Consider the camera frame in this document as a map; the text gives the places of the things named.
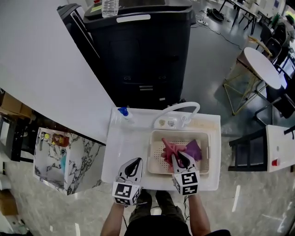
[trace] white marker cube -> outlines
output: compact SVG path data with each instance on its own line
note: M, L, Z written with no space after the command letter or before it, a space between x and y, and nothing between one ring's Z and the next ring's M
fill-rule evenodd
M141 187L128 183L114 182L112 185L112 196L118 204L131 206L136 202Z
M192 195L198 193L200 172L187 172L173 175L174 186L180 195Z

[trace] marble box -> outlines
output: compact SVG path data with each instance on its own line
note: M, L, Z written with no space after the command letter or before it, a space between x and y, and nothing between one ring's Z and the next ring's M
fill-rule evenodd
M69 145L61 147L53 145L51 140L42 141L42 132L51 136L55 133L69 137ZM35 145L34 177L66 195L94 188L101 183L104 153L105 146L76 134L39 128ZM63 155L64 168L61 163Z

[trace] gray floor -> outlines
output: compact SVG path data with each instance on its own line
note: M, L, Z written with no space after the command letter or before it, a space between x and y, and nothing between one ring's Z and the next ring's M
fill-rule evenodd
M220 9L221 5L207 0L193 2L195 13L204 15L201 10L207 8ZM221 11L225 17L230 20L218 22L205 16L204 21L210 28L221 33L229 41L240 45L243 48L250 29L243 31L247 20L243 20L242 12L232 28L232 23L236 11L229 7L224 7ZM255 111L259 110L267 103L260 97L255 98L249 103L246 109L242 110L236 116L232 116L230 104L222 87L224 78L228 75L231 66L234 64L237 55L240 53L238 46L226 41L221 35L210 31L209 29L194 25L190 33L189 53L185 71L182 98L187 101L196 101L200 104L200 113L217 114L221 116L222 135L223 136L242 136L261 129L261 126L252 119ZM260 39L261 27L256 24L253 36ZM266 122L270 123L270 112L261 113ZM291 127L295 124L295 116L288 120L280 118L278 112L275 112L275 124L285 127Z
M193 4L199 15L203 14L200 10L208 7L220 8L220 5L206 0L198 1ZM249 34L249 30L242 30L246 22L242 22L240 27L236 25L231 28L235 11L225 7L223 13L231 20L230 23L215 22L207 17L204 21L213 30L221 32L242 47ZM259 38L260 30L257 25L255 37ZM263 101L257 98L237 116L231 115L221 84L238 53L237 46L209 29L197 27L191 30L183 98L199 102L201 113L221 115L222 133L231 138L259 129L260 126L252 121L252 116L263 106ZM286 121L280 119L279 122L282 124ZM211 229L229 229L232 235L285 235L295 215L294 174L288 168L273 173L228 172L231 162L229 139L222 138L219 189L200 193ZM20 215L34 236L100 234L113 202L111 185L102 184L76 195L64 196L33 178L30 163L10 162L6 165L6 171L12 182L12 192ZM183 198L174 194L173 199L184 210ZM133 209L134 207L125 209L127 220ZM125 230L126 227L122 224L121 235L124 235Z

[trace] person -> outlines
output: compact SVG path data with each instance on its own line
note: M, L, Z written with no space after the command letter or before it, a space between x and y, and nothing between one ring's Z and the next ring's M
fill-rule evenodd
M281 32L282 32L282 27L284 27L285 31L285 41L281 42L282 43L282 50L281 53L279 54L276 64L281 65L283 61L285 61L286 57L288 56L289 53L289 46L290 42L294 42L295 39L295 29L294 29L294 19L290 15L286 16L286 20L281 18L278 20L277 25L275 27L274 33L273 33L273 38L275 39L280 39L281 38Z
M132 212L125 236L189 236L181 209L174 205L170 194L157 191L156 199L162 210L161 215L151 215L152 197L143 189L137 198L137 205ZM206 211L198 194L189 199L190 229L193 236L230 236L228 230L211 232ZM119 236L125 206L114 203L102 227L101 236Z

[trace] white plastic basket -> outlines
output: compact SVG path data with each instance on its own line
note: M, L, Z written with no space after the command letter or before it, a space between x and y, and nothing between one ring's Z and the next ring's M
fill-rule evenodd
M173 173L170 170L169 164L161 157L161 153L163 153L163 148L165 147L162 138L180 145L187 145L190 141L195 139L202 151L202 160L196 161L197 168L201 175L209 172L210 138L207 133L197 131L154 130L150 139L150 149L147 159L147 170L150 173L168 175Z

